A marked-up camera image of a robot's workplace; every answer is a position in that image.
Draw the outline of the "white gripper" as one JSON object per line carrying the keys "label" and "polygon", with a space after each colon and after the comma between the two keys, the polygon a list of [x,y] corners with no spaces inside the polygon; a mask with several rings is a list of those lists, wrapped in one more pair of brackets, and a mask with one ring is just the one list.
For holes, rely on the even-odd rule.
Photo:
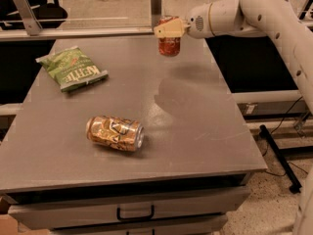
{"label": "white gripper", "polygon": [[181,38],[186,32],[196,39],[213,37],[209,26],[210,4],[197,6],[189,11],[187,20],[174,18],[169,21],[160,20],[154,27],[156,38]]}

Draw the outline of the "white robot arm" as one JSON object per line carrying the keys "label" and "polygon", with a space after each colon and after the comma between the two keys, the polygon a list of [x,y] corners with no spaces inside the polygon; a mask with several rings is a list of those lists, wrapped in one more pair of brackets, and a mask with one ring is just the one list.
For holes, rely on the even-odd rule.
{"label": "white robot arm", "polygon": [[219,0],[154,28],[157,38],[220,35],[270,38],[305,103],[313,112],[313,32],[295,15],[289,0]]}

